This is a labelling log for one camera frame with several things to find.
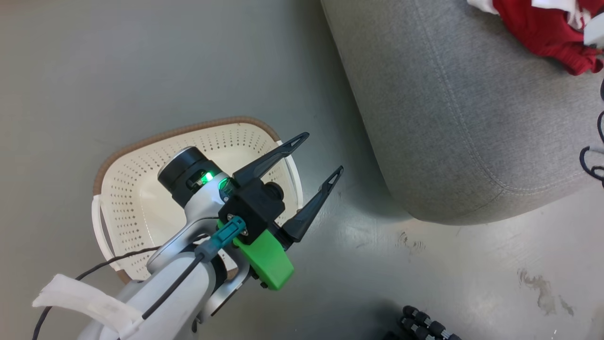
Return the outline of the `cream perforated laundry basket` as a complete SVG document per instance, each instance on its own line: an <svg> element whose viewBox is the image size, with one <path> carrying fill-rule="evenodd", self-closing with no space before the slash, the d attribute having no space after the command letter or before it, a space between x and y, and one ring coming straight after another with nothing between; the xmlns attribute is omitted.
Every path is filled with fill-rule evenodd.
<svg viewBox="0 0 604 340"><path fill-rule="evenodd" d="M195 146L226 176L281 144L276 131L248 117L212 120L147 138L120 149L93 184L92 224L107 260L164 245L186 224L184 208L158 181L173 155Z"/></svg>

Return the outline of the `grey fabric sofa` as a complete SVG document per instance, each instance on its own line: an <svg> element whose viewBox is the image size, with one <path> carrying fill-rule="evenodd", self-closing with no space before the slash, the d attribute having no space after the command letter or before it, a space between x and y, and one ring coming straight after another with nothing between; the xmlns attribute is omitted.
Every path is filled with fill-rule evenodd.
<svg viewBox="0 0 604 340"><path fill-rule="evenodd" d="M446 225L495 222L601 184L604 71L570 75L467 0L321 0L392 197Z"/></svg>

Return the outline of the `red sweatshirt with white trim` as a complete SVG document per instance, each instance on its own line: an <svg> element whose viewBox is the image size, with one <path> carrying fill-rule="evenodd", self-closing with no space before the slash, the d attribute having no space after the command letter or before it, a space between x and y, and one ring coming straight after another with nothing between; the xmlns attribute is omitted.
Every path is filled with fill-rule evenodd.
<svg viewBox="0 0 604 340"><path fill-rule="evenodd" d="M497 15L530 52L559 61L572 76L604 69L604 50L583 43L587 24L604 10L604 0L466 0Z"/></svg>

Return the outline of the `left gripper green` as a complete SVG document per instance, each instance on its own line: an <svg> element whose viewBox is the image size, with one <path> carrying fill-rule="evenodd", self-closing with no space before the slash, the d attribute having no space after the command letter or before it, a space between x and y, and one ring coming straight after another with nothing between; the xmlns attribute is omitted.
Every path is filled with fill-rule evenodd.
<svg viewBox="0 0 604 340"><path fill-rule="evenodd" d="M281 159L290 156L309 136L309 133L300 133L296 137L291 138L291 140L283 142L269 153L234 172L234 180L240 187L244 187L250 181L261 179ZM321 184L315 196L296 215L281 226L281 231L288 243L299 243L302 241L335 185L338 183L338 180L341 178L343 171L343 166L339 166ZM234 239L234 245L243 252L245 259L250 263L250 267L254 269L259 280L269 290L281 290L295 271L281 243L269 230L263 231L251 245L246 245L239 238Z"/></svg>

